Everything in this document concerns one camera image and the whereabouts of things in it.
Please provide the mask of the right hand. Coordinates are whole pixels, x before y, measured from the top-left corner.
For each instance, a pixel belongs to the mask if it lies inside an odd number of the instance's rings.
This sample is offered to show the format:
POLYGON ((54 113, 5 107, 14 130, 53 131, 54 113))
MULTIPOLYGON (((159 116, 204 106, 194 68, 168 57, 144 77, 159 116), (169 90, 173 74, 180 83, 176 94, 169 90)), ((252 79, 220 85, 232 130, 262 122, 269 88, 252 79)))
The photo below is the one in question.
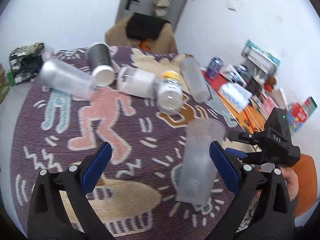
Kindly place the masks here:
POLYGON ((281 174, 283 175, 283 178, 287 182, 287 191, 289 193, 290 202, 293 210, 295 211, 298 205, 298 176, 290 167, 280 167, 279 169, 281 171, 281 174))

